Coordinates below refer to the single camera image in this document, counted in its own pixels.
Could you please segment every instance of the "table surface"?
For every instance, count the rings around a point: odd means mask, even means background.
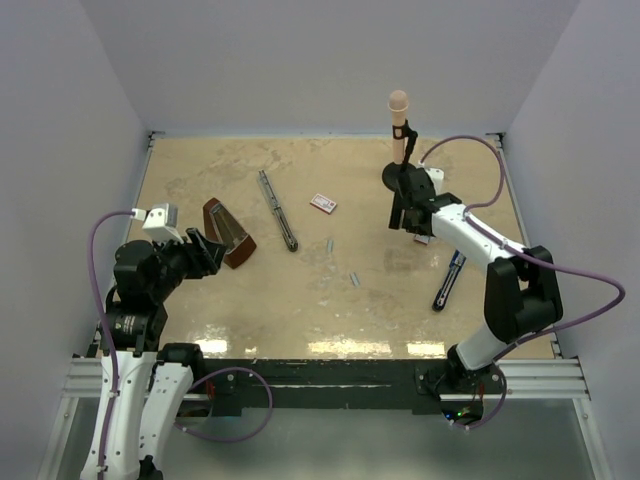
[[[413,163],[434,140],[421,139]],[[381,182],[391,141],[370,137],[158,139],[138,206],[171,202],[178,229],[203,230],[202,206],[220,199],[257,250],[236,270],[185,281],[165,303],[163,342],[197,342],[208,357],[439,358],[483,322],[484,275],[468,262],[440,313],[431,309],[453,247],[387,228],[392,193]],[[426,164],[466,204],[491,198],[498,167],[486,147],[446,144]],[[257,182],[264,169],[300,248],[287,250]],[[309,205],[336,201],[331,215]],[[521,241],[507,188],[477,216]],[[138,222],[130,239],[146,238]],[[327,252],[327,241],[334,242]],[[360,287],[349,277],[356,272]],[[551,358],[546,338],[511,354]]]

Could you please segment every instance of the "white wall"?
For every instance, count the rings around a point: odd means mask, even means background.
[[[640,2],[582,0],[507,133],[532,243],[558,263],[620,279],[626,300],[560,336],[579,354],[616,478],[638,478],[640,397]],[[613,298],[560,277],[573,319]]]
[[[141,118],[172,133],[504,131],[578,0],[81,0]]]
[[[31,480],[95,328],[86,236],[132,205],[145,131],[77,0],[4,0],[0,68],[0,476]],[[124,226],[101,232],[104,286]]]

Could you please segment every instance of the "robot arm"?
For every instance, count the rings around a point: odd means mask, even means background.
[[[195,228],[180,237],[173,205],[133,213],[144,221],[143,230],[152,243],[134,240],[116,251],[116,286],[105,302],[116,351],[109,351],[103,332],[100,405],[82,480],[162,478],[162,453],[170,429],[203,361],[197,345],[172,344],[158,353],[167,321],[163,303],[183,280],[215,275],[226,252],[224,245],[210,242]],[[117,358],[117,372],[111,355]],[[111,391],[114,375],[116,395]],[[104,466],[98,466],[101,441]]]
[[[436,195],[431,178],[419,168],[399,174],[389,222],[392,229],[442,238],[486,274],[485,324],[449,350],[448,376],[452,384],[491,365],[500,352],[519,338],[562,318],[555,272],[508,253],[504,246],[510,245],[550,263],[551,254],[543,247],[527,249],[466,214],[503,238],[501,244],[493,242],[466,221],[465,208],[450,193]],[[520,282],[527,283],[524,289]]]

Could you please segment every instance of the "small card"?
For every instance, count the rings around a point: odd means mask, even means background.
[[[311,199],[311,205],[316,208],[319,208],[323,212],[330,214],[336,208],[337,204],[333,200],[325,197],[324,195],[320,195],[316,193],[316,195]]]
[[[425,245],[429,245],[429,240],[431,240],[429,235],[416,235],[413,237],[414,242],[424,243]]]

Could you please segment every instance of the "black stand base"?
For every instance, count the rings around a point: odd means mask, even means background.
[[[254,370],[272,387],[274,408],[408,410],[414,415],[442,415],[443,409],[455,410],[452,394],[463,393],[470,399],[478,381],[485,385],[485,395],[502,392],[500,382],[492,381],[493,367],[469,383],[453,388],[448,379],[438,380],[447,371],[446,359],[425,360],[252,360],[206,358],[204,374],[222,368],[246,367]],[[233,377],[220,375],[211,379],[215,386],[213,406],[206,395],[185,400],[183,408],[198,416],[238,416],[244,408],[264,408],[266,396],[255,377],[238,372]],[[322,385],[323,388],[310,388]],[[389,388],[361,388],[388,385]],[[204,394],[201,385],[197,393]],[[466,406],[472,404],[465,400]],[[454,420],[466,420],[460,416]]]
[[[415,166],[410,163],[407,164],[407,171],[410,172],[415,169]],[[398,178],[398,173],[400,173],[400,165],[393,162],[384,167],[384,170],[382,171],[382,183],[384,183],[384,186],[392,192],[395,192],[397,188],[396,179]]]

